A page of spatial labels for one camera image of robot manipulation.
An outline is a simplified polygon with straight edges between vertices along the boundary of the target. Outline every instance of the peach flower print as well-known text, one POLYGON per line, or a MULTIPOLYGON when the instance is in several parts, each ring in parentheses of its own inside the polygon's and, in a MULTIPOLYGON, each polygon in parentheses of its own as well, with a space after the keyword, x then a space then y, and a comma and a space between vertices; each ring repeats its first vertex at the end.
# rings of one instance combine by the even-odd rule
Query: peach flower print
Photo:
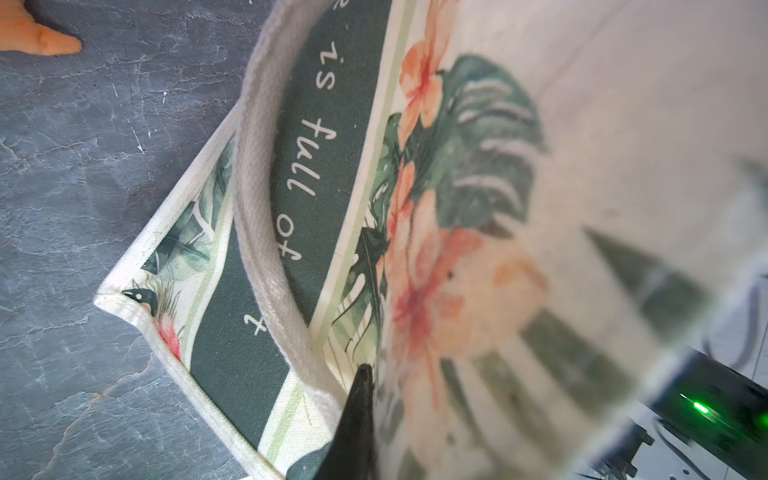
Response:
MULTIPOLYGON (((151 307, 149 303, 142 303, 141 306, 151 315, 151 307)), ((168 312, 162 312, 160 314, 160 320, 158 321, 156 319, 155 321, 157 322, 157 331, 160 332, 160 337, 165 344, 168 345, 170 352, 173 353, 177 359, 181 360, 181 342, 179 341, 179 336, 176 334, 176 329, 174 329, 174 319, 168 312)))
POLYGON ((392 195, 395 236, 383 266, 391 320, 385 384, 400 386, 411 450, 432 468, 451 422, 440 360, 497 349, 543 307, 548 281, 517 240, 440 227, 434 190, 415 206, 403 201, 412 185, 407 168, 392 195))
POLYGON ((424 127, 432 126, 442 101, 442 78, 437 75, 456 16, 456 0, 431 0, 427 11, 424 40, 417 41, 402 60, 400 88, 408 99, 397 137, 404 148, 421 117, 424 127))

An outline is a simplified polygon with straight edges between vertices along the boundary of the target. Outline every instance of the gray stone floor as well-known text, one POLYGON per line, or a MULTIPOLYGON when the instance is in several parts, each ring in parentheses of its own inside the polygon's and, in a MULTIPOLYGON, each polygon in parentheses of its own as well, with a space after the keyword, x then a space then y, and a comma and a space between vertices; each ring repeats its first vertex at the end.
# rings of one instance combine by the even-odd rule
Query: gray stone floor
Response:
POLYGON ((31 0, 0 52, 0 478, 244 476, 99 283, 240 93, 269 2, 31 0))

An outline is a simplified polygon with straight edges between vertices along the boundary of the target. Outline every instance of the green led light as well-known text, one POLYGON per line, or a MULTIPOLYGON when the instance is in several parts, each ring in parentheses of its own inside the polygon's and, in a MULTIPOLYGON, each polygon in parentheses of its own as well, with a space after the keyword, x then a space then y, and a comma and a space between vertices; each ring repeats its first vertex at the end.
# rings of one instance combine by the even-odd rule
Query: green led light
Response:
POLYGON ((704 415, 708 415, 710 412, 707 407, 701 405, 699 402, 694 402, 694 408, 699 412, 702 412, 704 415))

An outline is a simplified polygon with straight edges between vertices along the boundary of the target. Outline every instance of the orange object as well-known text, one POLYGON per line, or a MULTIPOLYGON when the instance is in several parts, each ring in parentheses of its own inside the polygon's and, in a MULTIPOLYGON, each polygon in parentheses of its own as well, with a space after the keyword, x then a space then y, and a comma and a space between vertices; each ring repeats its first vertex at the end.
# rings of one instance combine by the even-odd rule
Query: orange object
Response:
POLYGON ((0 0, 0 51, 65 55, 77 53, 82 48, 75 37, 36 23, 24 9, 24 0, 0 0))

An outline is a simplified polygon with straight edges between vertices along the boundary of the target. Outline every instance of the cotton rope handle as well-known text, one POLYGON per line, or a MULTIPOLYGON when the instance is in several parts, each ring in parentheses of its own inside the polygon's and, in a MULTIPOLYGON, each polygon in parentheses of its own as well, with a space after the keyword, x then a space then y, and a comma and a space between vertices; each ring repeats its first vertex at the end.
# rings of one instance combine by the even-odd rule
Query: cotton rope handle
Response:
POLYGON ((330 3, 278 0, 264 24, 238 105, 233 199, 240 255, 261 314, 332 432, 346 394, 315 347, 290 291, 270 202, 270 167, 283 92, 310 29, 330 3))

